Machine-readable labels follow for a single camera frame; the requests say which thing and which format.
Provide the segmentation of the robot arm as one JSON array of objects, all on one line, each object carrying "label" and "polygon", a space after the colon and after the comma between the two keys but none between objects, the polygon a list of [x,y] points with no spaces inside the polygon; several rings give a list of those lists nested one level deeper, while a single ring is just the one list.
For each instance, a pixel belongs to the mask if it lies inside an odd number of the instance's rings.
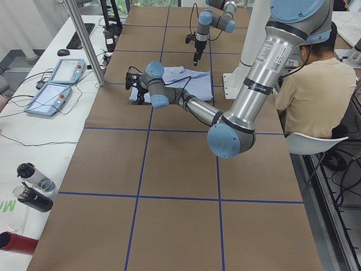
[{"label": "robot arm", "polygon": [[256,141],[254,121],[272,93],[294,48],[326,41],[331,32],[333,1],[271,1],[266,37],[230,110],[222,112],[182,88],[167,87],[164,67],[150,62],[135,81],[149,93],[153,108],[177,104],[210,126],[207,141],[213,154],[232,158]]},{"label": "robot arm", "polygon": [[193,65],[197,66],[201,59],[203,51],[206,48],[207,40],[209,39],[210,27],[217,28],[223,32],[231,33],[235,27],[234,14],[237,10],[236,1],[205,1],[210,7],[217,8],[223,11],[222,15],[213,12],[212,9],[207,8],[202,11],[198,17],[197,30],[194,33],[188,34],[186,42],[195,42],[195,53],[193,56]]}]

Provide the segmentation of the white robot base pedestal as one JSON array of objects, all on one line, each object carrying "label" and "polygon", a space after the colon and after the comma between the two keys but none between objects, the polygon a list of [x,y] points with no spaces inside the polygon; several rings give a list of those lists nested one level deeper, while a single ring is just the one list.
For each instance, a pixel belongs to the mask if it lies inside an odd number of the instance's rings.
[{"label": "white robot base pedestal", "polygon": [[270,18],[270,0],[253,1],[250,21],[239,65],[232,73],[223,74],[224,95],[226,99],[235,99],[248,75],[256,56],[266,38],[265,25]]}]

